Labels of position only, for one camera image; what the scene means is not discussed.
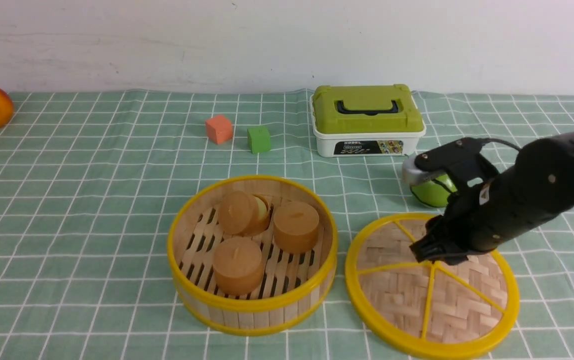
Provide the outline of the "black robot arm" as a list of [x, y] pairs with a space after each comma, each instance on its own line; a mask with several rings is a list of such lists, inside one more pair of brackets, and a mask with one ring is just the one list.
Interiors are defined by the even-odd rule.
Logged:
[[412, 158], [422, 179], [445, 174], [456, 186], [443, 214], [410, 246], [419, 263], [461, 264], [574, 207], [574, 132], [528, 143], [505, 171], [482, 155], [484, 144], [463, 137]]

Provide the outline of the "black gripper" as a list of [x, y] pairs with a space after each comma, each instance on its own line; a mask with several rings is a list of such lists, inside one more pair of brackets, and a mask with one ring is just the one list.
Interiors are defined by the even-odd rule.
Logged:
[[426, 234], [409, 246], [417, 262], [458, 265], [537, 227], [537, 203], [518, 183], [491, 180], [452, 197]]

